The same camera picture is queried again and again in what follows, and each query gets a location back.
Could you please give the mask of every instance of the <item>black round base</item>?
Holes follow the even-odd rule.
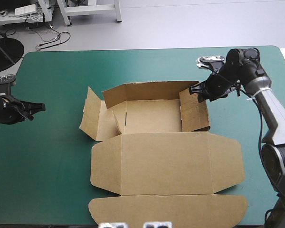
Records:
[[[24,47],[19,40],[12,38],[0,38],[0,47],[17,63],[23,56]],[[0,71],[10,68],[14,64],[0,51]]]

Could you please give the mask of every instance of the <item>open cardboard box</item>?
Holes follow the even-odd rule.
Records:
[[[208,132],[122,134],[96,144],[91,183],[120,194],[93,199],[97,223],[171,221],[176,228],[231,228],[244,196],[217,195],[245,178],[238,141]]]
[[[89,88],[80,129],[96,141],[130,133],[207,131],[206,102],[188,90],[196,83],[128,83],[104,91],[104,101]]]

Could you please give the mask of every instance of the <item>black cable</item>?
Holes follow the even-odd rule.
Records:
[[[12,32],[12,33],[10,33],[10,34],[7,34],[7,32],[9,32],[9,31],[11,31],[11,30],[13,30],[13,29],[14,29],[14,32]],[[6,30],[6,31],[4,32],[4,34],[5,34],[6,36],[11,36],[11,35],[14,35],[16,32],[17,32],[17,29],[16,29],[16,28],[11,28],[11,29]]]
[[[56,32],[56,33],[57,33],[57,37],[56,37],[54,40],[50,41],[50,42],[46,42],[46,43],[42,43],[42,44],[37,45],[37,46],[36,46],[37,51],[40,51],[40,50],[42,50],[42,49],[47,49],[47,48],[55,47],[55,46],[59,46],[59,45],[61,45],[61,44],[66,43],[67,41],[69,41],[69,40],[71,39],[71,34],[70,34],[69,32],[58,32],[58,31],[56,31],[55,29],[53,29],[52,27],[47,26],[46,24],[45,24],[45,26],[46,26],[48,29],[50,29],[50,30]],[[52,44],[52,43],[57,42],[57,41],[61,41],[61,40],[60,40],[61,34],[68,34],[69,37],[68,37],[65,41],[60,42],[60,43],[58,43],[58,44],[53,44],[53,45],[50,45],[50,46],[42,47],[42,48],[41,48],[41,46],[48,45],[48,44]]]
[[[61,33],[60,33],[60,36],[61,36],[61,34],[64,34],[64,33],[66,33],[66,34],[69,35],[69,37],[68,37],[65,41],[63,41],[63,42],[61,42],[61,43],[58,43],[58,44],[53,44],[53,45],[51,45],[51,46],[38,48],[38,50],[47,49],[47,48],[52,48],[52,47],[59,46],[59,45],[61,45],[61,44],[66,43],[69,39],[71,39],[71,34],[70,34],[69,32],[61,32]],[[56,42],[56,41],[58,41],[58,40],[60,40],[60,38],[57,39],[57,40],[53,40],[53,41],[51,41],[51,42],[48,42],[48,43],[44,43],[44,44],[42,44],[42,45],[46,45],[46,44],[49,44],[49,43],[53,43],[53,42]]]

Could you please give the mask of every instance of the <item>gray floor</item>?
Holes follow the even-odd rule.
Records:
[[[113,2],[99,0],[98,4]],[[195,48],[275,45],[285,48],[285,0],[120,0],[123,21],[115,15],[72,17],[64,25],[59,9],[52,24],[68,31],[71,39],[48,51]],[[37,30],[43,39],[56,35]],[[25,46],[25,53],[41,43],[36,33],[17,25],[13,36]],[[19,63],[1,72],[16,73]]]

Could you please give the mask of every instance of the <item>green table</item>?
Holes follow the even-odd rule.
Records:
[[[259,47],[273,90],[285,106],[285,61],[277,47]],[[138,81],[199,80],[200,56],[224,55],[230,47],[159,50],[33,52],[25,56],[12,94],[44,102],[34,121],[0,125],[0,223],[94,224],[93,198],[113,193],[90,184],[91,148],[79,130],[87,87],[101,96],[110,87]],[[249,208],[241,224],[262,224],[273,207],[272,190],[258,157],[259,117],[244,96],[208,102],[211,132],[242,144],[246,180],[227,194],[243,194]]]

